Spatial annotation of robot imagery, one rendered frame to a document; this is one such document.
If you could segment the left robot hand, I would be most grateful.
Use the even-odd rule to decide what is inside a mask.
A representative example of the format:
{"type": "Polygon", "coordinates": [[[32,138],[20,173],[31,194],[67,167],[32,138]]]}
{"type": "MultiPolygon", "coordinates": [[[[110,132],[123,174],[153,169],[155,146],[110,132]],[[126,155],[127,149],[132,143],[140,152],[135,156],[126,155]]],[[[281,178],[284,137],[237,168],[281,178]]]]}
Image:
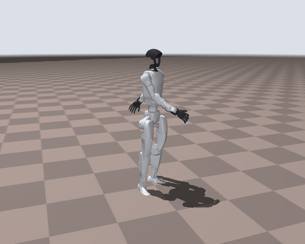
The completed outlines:
{"type": "Polygon", "coordinates": [[[136,109],[138,108],[138,112],[139,112],[139,109],[140,109],[140,105],[141,105],[141,102],[139,102],[138,100],[140,99],[140,97],[137,99],[137,101],[135,101],[130,107],[129,107],[129,109],[130,109],[130,111],[132,110],[132,113],[133,113],[133,110],[134,110],[134,113],[135,113],[135,111],[136,111],[136,109]]]}

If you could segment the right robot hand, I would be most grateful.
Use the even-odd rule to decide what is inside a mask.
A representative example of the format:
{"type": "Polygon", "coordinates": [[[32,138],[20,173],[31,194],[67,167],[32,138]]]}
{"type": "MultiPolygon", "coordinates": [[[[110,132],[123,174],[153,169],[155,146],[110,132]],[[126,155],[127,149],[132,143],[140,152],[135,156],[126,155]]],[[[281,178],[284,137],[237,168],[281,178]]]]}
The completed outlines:
{"type": "Polygon", "coordinates": [[[188,121],[188,119],[189,119],[188,118],[189,115],[187,113],[185,113],[185,112],[187,112],[187,111],[186,110],[179,110],[179,109],[177,109],[176,113],[174,113],[174,112],[171,112],[171,113],[174,114],[174,115],[177,115],[180,119],[182,119],[184,121],[184,123],[186,123],[188,121]]]}

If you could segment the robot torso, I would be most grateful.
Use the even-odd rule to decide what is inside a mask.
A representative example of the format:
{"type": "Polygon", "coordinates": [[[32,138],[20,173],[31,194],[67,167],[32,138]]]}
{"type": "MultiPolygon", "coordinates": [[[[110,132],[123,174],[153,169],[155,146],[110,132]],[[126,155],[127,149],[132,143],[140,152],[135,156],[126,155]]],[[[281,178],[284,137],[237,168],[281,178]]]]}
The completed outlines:
{"type": "MultiPolygon", "coordinates": [[[[156,68],[157,69],[157,68],[156,68]]],[[[163,73],[161,70],[158,70],[157,72],[151,71],[154,69],[148,69],[148,71],[144,71],[143,75],[146,73],[149,73],[151,76],[152,84],[155,88],[155,93],[160,94],[162,98],[162,90],[163,90],[163,73]]],[[[155,101],[153,101],[145,87],[145,85],[142,83],[142,91],[143,91],[143,98],[145,103],[150,103],[148,106],[148,110],[145,111],[144,117],[149,116],[150,120],[153,124],[157,123],[160,120],[160,111],[157,110],[157,104],[155,101]]]]}

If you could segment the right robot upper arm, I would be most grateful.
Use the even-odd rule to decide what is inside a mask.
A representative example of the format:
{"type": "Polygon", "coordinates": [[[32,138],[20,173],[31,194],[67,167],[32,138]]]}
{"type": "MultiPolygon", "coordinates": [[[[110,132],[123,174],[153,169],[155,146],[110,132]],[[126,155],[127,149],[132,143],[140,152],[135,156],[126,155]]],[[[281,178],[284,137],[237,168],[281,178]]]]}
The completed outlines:
{"type": "MultiPolygon", "coordinates": [[[[141,79],[142,83],[145,85],[145,87],[146,87],[146,89],[147,89],[147,91],[148,91],[148,93],[149,93],[151,99],[154,101],[153,95],[154,95],[154,94],[157,94],[157,93],[155,93],[155,88],[154,88],[153,83],[152,83],[152,81],[151,81],[151,76],[150,76],[150,74],[149,74],[149,73],[146,73],[146,74],[142,75],[142,76],[140,77],[140,79],[141,79]]],[[[159,95],[160,95],[160,94],[159,94],[159,95]]]]}

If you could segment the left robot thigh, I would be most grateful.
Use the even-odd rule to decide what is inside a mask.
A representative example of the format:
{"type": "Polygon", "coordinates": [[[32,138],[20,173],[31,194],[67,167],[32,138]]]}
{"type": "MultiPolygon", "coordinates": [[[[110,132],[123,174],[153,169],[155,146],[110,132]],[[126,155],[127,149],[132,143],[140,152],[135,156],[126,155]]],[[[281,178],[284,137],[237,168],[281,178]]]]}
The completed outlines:
{"type": "Polygon", "coordinates": [[[160,120],[155,123],[159,125],[156,130],[157,135],[157,144],[154,144],[151,147],[151,153],[153,155],[157,155],[164,147],[167,138],[168,126],[167,126],[167,118],[160,114],[160,120]]]}

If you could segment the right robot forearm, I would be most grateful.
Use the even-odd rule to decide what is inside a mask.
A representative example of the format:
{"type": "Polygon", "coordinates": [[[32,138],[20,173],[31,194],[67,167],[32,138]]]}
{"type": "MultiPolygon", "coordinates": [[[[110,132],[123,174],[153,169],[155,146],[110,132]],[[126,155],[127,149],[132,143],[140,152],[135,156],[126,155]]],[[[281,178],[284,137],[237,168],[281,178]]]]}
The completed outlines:
{"type": "Polygon", "coordinates": [[[162,99],[162,98],[160,97],[159,94],[154,94],[154,95],[153,95],[153,99],[154,99],[154,101],[155,101],[159,106],[161,106],[163,109],[165,109],[165,111],[176,113],[177,108],[172,107],[171,105],[169,105],[164,99],[162,99]]]}

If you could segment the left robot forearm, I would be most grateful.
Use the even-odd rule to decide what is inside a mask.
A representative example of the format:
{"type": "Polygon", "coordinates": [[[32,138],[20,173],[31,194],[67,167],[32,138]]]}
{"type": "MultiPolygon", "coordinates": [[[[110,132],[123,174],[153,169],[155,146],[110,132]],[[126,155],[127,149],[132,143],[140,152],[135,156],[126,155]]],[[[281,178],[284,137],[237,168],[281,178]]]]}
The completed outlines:
{"type": "Polygon", "coordinates": [[[138,101],[141,103],[144,101],[143,94],[140,96],[140,99],[138,101]]]}

